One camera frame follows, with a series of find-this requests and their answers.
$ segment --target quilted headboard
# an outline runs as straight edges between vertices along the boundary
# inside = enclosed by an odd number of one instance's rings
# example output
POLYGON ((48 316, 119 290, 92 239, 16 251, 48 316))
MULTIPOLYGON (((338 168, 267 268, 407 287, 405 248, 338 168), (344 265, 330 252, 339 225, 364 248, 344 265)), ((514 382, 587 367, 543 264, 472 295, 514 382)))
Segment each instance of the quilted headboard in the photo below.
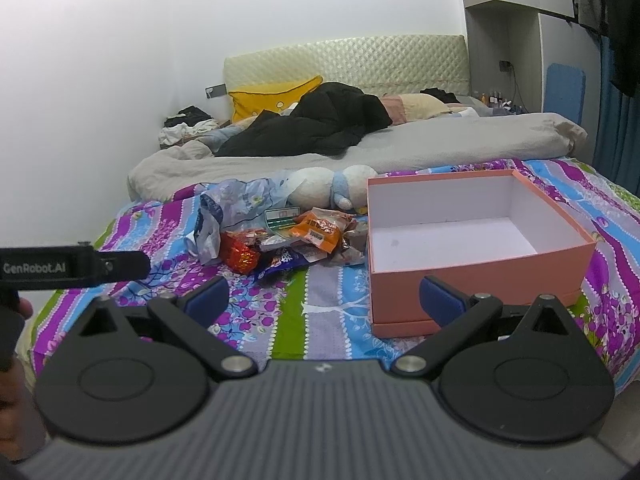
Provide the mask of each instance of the quilted headboard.
POLYGON ((317 74, 383 96, 439 87, 469 92, 464 36, 406 34, 318 41, 225 59, 227 91, 260 83, 297 81, 317 74))

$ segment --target blue mat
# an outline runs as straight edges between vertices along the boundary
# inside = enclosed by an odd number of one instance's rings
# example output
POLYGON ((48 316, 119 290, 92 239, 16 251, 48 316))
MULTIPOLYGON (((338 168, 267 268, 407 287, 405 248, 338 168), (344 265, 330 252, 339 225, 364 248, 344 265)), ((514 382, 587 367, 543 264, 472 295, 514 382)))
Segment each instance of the blue mat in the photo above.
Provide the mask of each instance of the blue mat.
POLYGON ((552 63, 546 69, 545 105, 543 112, 554 112, 573 121, 582 122, 584 103, 584 72, 575 66, 552 63))

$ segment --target snack wrapper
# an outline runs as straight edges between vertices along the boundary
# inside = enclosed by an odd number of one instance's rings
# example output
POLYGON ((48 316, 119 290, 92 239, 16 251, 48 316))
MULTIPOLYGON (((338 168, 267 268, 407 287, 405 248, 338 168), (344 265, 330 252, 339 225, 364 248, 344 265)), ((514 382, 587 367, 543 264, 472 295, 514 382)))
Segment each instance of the snack wrapper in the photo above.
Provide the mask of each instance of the snack wrapper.
POLYGON ((296 218, 299 216, 299 207, 285 207, 265 211, 264 220, 272 234, 260 242, 260 250, 266 253, 292 246, 300 241, 300 237, 294 236, 290 232, 290 229, 296 224, 296 218))
POLYGON ((220 258, 238 274, 249 274, 258 265, 260 253, 245 243, 245 237, 220 233, 220 258))
POLYGON ((340 243, 342 233, 353 220, 353 215, 315 207, 297 220, 298 223, 290 229, 291 234, 331 253, 340 243))
POLYGON ((340 245, 332 253, 330 266, 352 266, 364 263, 366 259, 369 223, 354 219, 342 234, 340 245))
POLYGON ((258 280, 263 279, 274 272, 296 269, 307 266, 328 256, 323 250, 309 245, 287 247, 274 252, 270 263, 258 273, 258 280))

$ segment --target wall switch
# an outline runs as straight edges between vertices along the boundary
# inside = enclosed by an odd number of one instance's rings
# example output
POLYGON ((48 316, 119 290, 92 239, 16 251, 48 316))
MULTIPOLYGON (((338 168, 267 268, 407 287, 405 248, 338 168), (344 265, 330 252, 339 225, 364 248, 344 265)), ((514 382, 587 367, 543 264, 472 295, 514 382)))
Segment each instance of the wall switch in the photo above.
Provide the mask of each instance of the wall switch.
POLYGON ((211 99, 213 97, 220 97, 220 96, 226 95, 226 85, 222 84, 222 85, 216 85, 216 86, 209 86, 205 88, 204 91, 207 94, 207 99, 211 99))

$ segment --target beige pillow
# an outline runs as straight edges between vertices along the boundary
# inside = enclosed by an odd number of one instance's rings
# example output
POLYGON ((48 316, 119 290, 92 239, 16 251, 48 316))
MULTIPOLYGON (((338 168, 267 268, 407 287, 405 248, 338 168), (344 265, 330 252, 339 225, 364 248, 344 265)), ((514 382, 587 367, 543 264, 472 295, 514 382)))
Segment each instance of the beige pillow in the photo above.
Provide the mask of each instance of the beige pillow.
POLYGON ((393 126, 451 113, 446 104, 428 94, 400 94, 385 96, 380 100, 393 126))

